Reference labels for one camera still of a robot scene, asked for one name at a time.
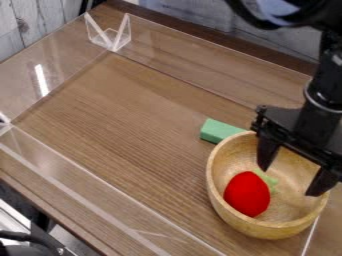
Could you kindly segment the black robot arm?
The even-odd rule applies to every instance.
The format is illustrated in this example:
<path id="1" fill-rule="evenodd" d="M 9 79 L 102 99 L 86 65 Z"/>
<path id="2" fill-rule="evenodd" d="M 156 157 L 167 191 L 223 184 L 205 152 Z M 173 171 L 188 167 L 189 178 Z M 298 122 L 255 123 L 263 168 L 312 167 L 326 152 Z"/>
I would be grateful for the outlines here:
<path id="1" fill-rule="evenodd" d="M 265 170 L 281 147 L 319 166 L 304 194 L 318 197 L 342 182 L 342 0 L 256 0 L 255 16 L 241 0 L 224 0 L 253 27 L 276 30 L 308 26 L 322 32 L 319 63 L 298 109 L 260 105 L 251 130 L 256 161 Z"/>

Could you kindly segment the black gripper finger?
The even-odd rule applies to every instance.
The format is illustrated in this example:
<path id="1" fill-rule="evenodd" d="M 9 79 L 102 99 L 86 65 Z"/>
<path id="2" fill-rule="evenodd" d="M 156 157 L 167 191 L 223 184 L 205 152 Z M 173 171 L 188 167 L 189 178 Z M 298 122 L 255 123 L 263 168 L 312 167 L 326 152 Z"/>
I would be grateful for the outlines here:
<path id="1" fill-rule="evenodd" d="M 256 147 L 256 162 L 257 166 L 263 171 L 267 171 L 272 164 L 272 161 L 277 155 L 280 143 L 268 138 L 265 135 L 260 135 L 257 139 Z"/>
<path id="2" fill-rule="evenodd" d="M 342 181 L 342 169 L 320 167 L 308 185 L 304 195 L 319 197 Z"/>

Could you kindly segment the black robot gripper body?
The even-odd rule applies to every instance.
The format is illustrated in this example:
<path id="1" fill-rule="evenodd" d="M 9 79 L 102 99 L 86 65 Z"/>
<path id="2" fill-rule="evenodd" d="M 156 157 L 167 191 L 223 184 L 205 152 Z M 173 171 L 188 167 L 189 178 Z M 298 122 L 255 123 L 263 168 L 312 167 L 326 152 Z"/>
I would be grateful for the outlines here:
<path id="1" fill-rule="evenodd" d="M 342 93 L 304 92 L 298 109 L 256 107 L 251 130 L 320 167 L 342 169 Z"/>

